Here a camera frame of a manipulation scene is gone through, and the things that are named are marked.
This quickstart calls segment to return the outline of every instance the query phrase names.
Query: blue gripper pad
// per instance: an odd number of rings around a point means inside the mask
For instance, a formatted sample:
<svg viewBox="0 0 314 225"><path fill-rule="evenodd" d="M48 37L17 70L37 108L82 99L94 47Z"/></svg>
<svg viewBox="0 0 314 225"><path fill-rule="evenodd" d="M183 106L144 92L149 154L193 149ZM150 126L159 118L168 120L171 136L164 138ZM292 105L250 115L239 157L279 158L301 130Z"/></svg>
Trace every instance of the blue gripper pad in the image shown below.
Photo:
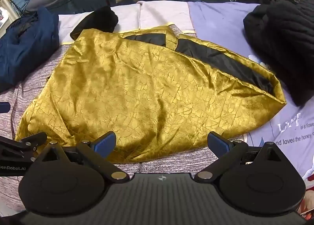
<svg viewBox="0 0 314 225"><path fill-rule="evenodd" d="M106 158L115 148L117 142L116 134L107 132L90 144L91 149L103 158Z"/></svg>
<svg viewBox="0 0 314 225"><path fill-rule="evenodd" d="M9 102L0 102L0 114L8 113L11 109Z"/></svg>
<svg viewBox="0 0 314 225"><path fill-rule="evenodd" d="M233 147L233 143L213 131L207 136L207 145L218 158L229 152Z"/></svg>

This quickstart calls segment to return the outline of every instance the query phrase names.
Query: ribbed panel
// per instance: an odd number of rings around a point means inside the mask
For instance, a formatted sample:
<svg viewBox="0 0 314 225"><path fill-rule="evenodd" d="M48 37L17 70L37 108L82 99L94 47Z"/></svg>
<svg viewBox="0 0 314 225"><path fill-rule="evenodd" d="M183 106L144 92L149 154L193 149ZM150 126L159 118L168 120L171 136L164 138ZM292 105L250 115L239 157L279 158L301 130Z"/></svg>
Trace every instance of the ribbed panel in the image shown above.
<svg viewBox="0 0 314 225"><path fill-rule="evenodd" d="M113 185L94 208L68 218L24 217L25 225L298 225L296 213L261 218L228 206L211 184L194 182L189 174L135 174Z"/></svg>

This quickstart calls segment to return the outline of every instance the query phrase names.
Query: shiny gold fabric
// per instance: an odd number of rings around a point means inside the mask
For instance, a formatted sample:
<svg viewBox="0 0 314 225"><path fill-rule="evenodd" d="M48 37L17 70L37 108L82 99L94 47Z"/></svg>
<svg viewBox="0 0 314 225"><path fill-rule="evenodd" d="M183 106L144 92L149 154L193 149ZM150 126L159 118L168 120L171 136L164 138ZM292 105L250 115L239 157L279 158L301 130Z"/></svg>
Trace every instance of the shiny gold fabric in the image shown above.
<svg viewBox="0 0 314 225"><path fill-rule="evenodd" d="M123 37L166 33L166 47ZM207 134L238 136L269 121L284 105L279 81L260 65L210 42L258 71L274 96L174 51L167 27L125 34L84 30L25 111L16 140L44 131L74 146L107 131L117 135L111 162L140 162L206 146Z"/></svg>

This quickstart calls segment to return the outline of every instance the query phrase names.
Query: lavender fabric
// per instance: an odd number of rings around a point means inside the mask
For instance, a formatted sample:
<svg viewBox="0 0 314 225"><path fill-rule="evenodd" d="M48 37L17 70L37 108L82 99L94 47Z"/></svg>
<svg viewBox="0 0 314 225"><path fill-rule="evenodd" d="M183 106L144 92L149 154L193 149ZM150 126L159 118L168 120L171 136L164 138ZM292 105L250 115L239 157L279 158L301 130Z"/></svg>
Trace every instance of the lavender fabric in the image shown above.
<svg viewBox="0 0 314 225"><path fill-rule="evenodd" d="M243 19L257 4L188 4L198 38L224 46L270 69L245 38ZM250 146L275 142L305 180L314 172L314 144L311 144L314 139L314 97L304 107L297 107L282 86L287 105L268 123L245 134L244 139Z"/></svg>

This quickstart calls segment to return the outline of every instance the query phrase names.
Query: silver screw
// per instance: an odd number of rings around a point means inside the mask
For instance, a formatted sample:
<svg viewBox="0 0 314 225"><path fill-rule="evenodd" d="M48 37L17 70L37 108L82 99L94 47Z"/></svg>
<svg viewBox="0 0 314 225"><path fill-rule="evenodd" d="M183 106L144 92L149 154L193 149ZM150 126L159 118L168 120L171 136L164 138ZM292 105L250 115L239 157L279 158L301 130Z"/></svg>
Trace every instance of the silver screw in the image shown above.
<svg viewBox="0 0 314 225"><path fill-rule="evenodd" d="M122 180L127 177L127 174L124 172L114 172L111 174L111 177L116 180Z"/></svg>
<svg viewBox="0 0 314 225"><path fill-rule="evenodd" d="M202 179L210 179L213 177L213 174L211 172L201 171L197 174L197 176Z"/></svg>

